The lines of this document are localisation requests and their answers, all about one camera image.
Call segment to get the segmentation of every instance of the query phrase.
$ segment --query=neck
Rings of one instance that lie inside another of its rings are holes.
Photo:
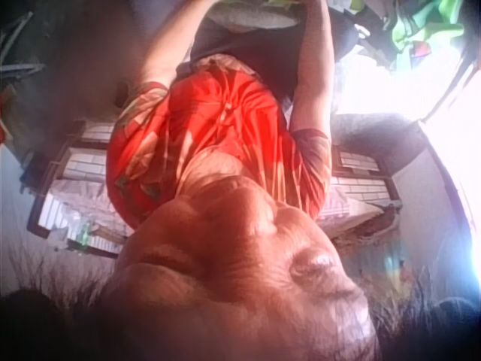
[[[196,159],[185,170],[176,196],[195,195],[209,184],[226,177],[240,175],[254,179],[239,159],[225,153],[214,152],[202,159]]]

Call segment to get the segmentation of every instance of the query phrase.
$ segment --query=eye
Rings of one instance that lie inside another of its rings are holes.
[[[174,272],[194,278],[201,277],[202,267],[190,256],[179,250],[149,250],[143,254],[138,263],[160,265]]]
[[[336,262],[325,251],[308,249],[301,251],[294,257],[291,265],[291,274],[321,273],[335,266]]]

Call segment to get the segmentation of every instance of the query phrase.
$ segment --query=short sleeve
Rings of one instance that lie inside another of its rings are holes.
[[[303,203],[309,204],[307,213],[315,219],[331,183],[331,140],[317,129],[298,130],[292,137],[303,162],[299,192]]]
[[[133,120],[137,124],[142,124],[148,117],[150,110],[163,100],[167,93],[166,86],[154,81],[135,88],[126,102],[127,105],[120,115],[119,121],[116,123],[116,129],[119,126],[129,124]]]

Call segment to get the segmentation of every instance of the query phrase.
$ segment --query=brick wall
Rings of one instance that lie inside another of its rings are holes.
[[[87,124],[85,132],[82,134],[83,141],[97,141],[108,143],[112,136],[112,123],[90,123]]]
[[[379,166],[374,158],[358,154],[340,152],[340,161],[343,167],[362,169],[365,171],[379,171]]]
[[[389,200],[384,180],[333,177],[331,184],[333,187],[340,187],[348,197],[359,201]]]
[[[105,182],[105,150],[70,148],[70,157],[63,171],[63,178],[76,181]]]
[[[68,153],[70,155],[68,156],[67,165],[61,174],[62,178],[76,181],[88,180],[99,183],[105,182],[105,150],[69,148]],[[48,193],[45,198],[38,225],[48,230],[68,226],[67,236],[73,241],[80,231],[79,226],[69,226],[68,219],[65,217],[63,204],[51,193]],[[90,237],[87,244],[90,247],[106,250],[111,253],[119,253],[122,250],[122,246],[100,236]]]

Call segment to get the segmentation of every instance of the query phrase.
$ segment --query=green cloth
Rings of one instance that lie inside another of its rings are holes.
[[[457,23],[461,4],[462,0],[437,0],[408,15],[397,2],[398,21],[392,30],[393,43],[401,52],[413,41],[425,41],[431,49],[449,45],[452,38],[464,34],[463,25]]]

